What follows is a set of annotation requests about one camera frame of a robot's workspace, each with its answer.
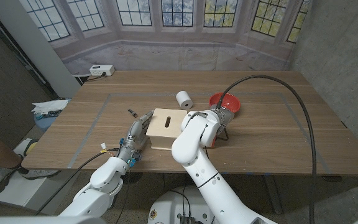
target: paper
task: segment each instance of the paper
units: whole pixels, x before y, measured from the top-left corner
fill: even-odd
[[[47,114],[50,111],[62,110],[66,107],[68,100],[52,100],[43,103],[33,103],[35,108],[31,111],[34,114]]]

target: window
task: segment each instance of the window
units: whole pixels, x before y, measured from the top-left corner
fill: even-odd
[[[310,0],[303,0],[287,41],[296,43],[298,40],[298,35],[301,31],[302,23],[306,17],[306,13],[308,12],[309,3]]]
[[[163,26],[193,26],[193,0],[161,0]]]
[[[275,37],[287,4],[288,0],[260,0],[252,30]]]
[[[124,26],[151,26],[149,0],[117,0]]]
[[[204,26],[232,27],[237,0],[206,0]]]
[[[94,0],[67,0],[67,3],[82,31],[104,26]]]
[[[70,35],[52,0],[20,0],[20,2],[48,42]]]

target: black marker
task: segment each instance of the black marker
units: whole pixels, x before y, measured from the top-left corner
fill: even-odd
[[[137,118],[137,114],[133,110],[128,109],[128,112],[130,112],[133,117]]]

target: red bowl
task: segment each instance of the red bowl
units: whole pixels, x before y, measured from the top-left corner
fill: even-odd
[[[209,98],[209,106],[217,104],[223,93],[215,93]],[[226,93],[223,98],[222,106],[229,109],[233,113],[239,111],[241,103],[240,100],[232,94]]]

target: table leg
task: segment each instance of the table leg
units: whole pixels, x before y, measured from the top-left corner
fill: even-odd
[[[273,205],[273,210],[276,214],[283,213],[283,207],[281,205],[280,196],[278,195],[277,185],[274,181],[274,176],[272,175],[263,175],[265,186],[267,188],[268,195],[270,197],[270,201]]]

